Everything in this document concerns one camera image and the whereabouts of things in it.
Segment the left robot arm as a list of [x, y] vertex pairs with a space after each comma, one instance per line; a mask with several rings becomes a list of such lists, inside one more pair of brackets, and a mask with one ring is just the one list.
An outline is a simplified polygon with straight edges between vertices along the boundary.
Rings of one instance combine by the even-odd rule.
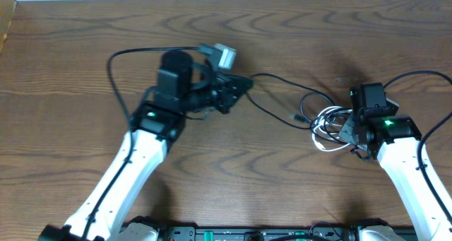
[[129, 112], [115, 83], [128, 131], [117, 155], [83, 205], [62, 228], [47, 225], [39, 240], [116, 240], [121, 226], [151, 173], [182, 134], [190, 112], [229, 113], [253, 86], [250, 78], [230, 74], [237, 51], [201, 44], [202, 64], [190, 47], [161, 47], [157, 83]]

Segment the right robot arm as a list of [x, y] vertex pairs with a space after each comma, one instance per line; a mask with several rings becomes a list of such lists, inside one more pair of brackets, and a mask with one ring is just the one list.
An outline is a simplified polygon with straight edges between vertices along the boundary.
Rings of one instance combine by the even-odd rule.
[[377, 160], [394, 184], [418, 240], [451, 239], [451, 196], [427, 154], [422, 134], [381, 83], [350, 89], [352, 111], [339, 132], [352, 152]]

